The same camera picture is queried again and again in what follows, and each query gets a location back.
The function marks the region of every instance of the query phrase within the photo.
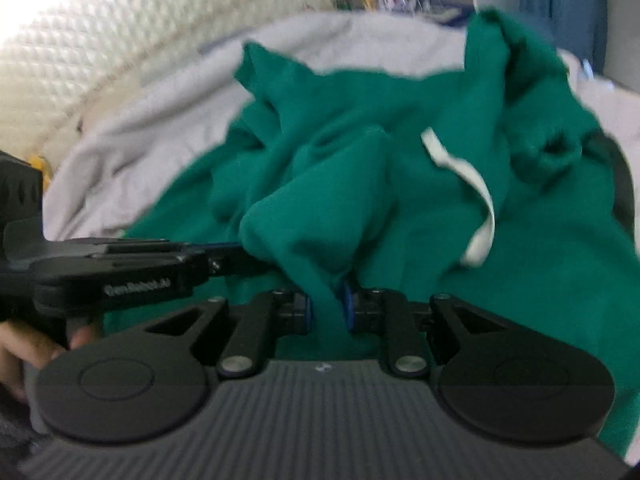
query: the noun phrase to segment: green hoodie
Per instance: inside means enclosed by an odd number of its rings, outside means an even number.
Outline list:
[[[241,303],[288,279],[311,296],[315,325],[282,338],[277,357],[371,357],[377,337],[351,336],[334,297],[353,269],[363,286],[414,301],[449,292],[600,358],[617,388],[601,438],[625,452],[640,413],[640,265],[611,215],[610,162],[589,140],[598,123],[551,47],[486,10],[469,25],[463,71],[318,75],[249,43],[236,79],[255,100],[226,143],[128,234],[238,240],[281,270],[109,314],[108,333],[199,298]],[[421,141],[428,128],[491,195],[495,237],[479,266],[460,260],[487,202],[434,164]]]

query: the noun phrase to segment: finger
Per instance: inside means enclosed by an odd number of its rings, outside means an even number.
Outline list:
[[[0,323],[0,341],[7,351],[38,370],[65,351],[48,336],[20,320]]]
[[[83,326],[76,330],[71,336],[71,339],[69,340],[69,349],[75,350],[83,345],[97,341],[100,337],[100,327],[97,323]]]
[[[20,402],[26,402],[27,393],[24,389],[20,359],[2,347],[0,347],[0,383],[4,384],[9,393]]]

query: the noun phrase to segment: dark blue cloth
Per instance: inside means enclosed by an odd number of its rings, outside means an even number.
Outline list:
[[[602,72],[607,48],[607,0],[520,0],[520,12],[546,20],[556,45]]]

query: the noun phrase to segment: yellow object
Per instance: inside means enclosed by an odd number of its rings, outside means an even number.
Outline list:
[[[40,170],[42,172],[42,190],[46,191],[53,177],[51,165],[47,162],[46,158],[39,155],[31,155],[27,162],[31,165],[32,168],[35,168],[36,170]]]

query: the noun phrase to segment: quilted wall panel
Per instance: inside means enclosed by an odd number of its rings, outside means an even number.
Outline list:
[[[207,41],[332,0],[0,0],[0,149],[55,167],[84,111]]]

